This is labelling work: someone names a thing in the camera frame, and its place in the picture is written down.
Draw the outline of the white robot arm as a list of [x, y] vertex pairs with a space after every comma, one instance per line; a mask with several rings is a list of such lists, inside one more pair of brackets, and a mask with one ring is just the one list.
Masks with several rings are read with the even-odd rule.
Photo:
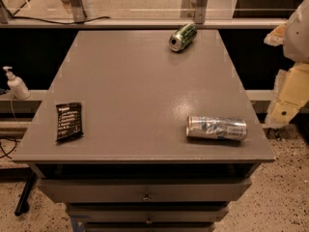
[[266, 126], [281, 129], [309, 102], [309, 0], [303, 0], [285, 23], [267, 34], [264, 43], [282, 44], [284, 56], [295, 62], [275, 77], [274, 98], [267, 109]]

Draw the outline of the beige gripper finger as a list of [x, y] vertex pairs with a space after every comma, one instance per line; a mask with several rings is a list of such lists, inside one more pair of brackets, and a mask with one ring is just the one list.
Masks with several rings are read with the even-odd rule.
[[284, 42], [286, 31], [286, 24], [280, 24], [275, 29], [273, 29], [267, 36], [264, 38], [264, 43], [271, 46], [278, 46]]
[[281, 129], [309, 102], [309, 64], [295, 63], [288, 71], [280, 70], [273, 95], [267, 109], [266, 126]]

